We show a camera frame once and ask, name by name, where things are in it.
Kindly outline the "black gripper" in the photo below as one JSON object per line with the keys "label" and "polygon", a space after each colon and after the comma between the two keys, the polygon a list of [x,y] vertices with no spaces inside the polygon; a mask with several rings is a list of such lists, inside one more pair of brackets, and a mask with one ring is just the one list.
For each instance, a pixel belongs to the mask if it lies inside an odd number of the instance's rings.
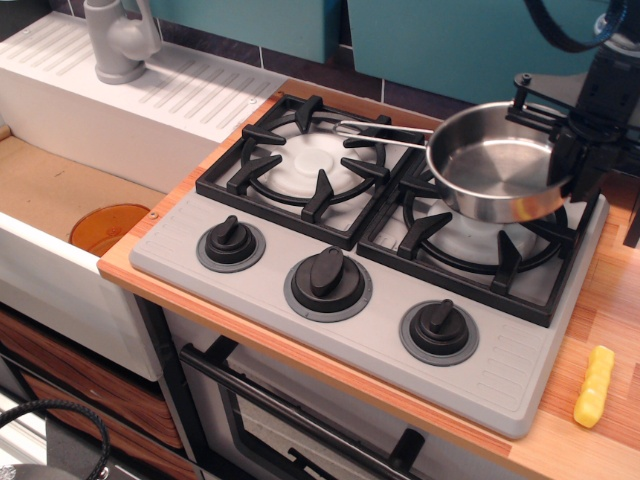
{"label": "black gripper", "polygon": [[639,173],[639,76],[520,73],[507,117],[549,135],[547,184],[569,186],[586,202],[608,172]]}

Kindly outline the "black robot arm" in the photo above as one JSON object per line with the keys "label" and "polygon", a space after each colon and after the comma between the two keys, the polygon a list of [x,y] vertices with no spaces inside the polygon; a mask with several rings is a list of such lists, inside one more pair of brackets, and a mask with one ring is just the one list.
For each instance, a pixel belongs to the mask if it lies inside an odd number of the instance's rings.
{"label": "black robot arm", "polygon": [[546,41],[568,53],[596,52],[583,75],[519,74],[509,120],[548,135],[547,182],[586,201],[611,172],[639,174],[639,4],[612,1],[595,34],[566,34],[541,1],[526,4]]}

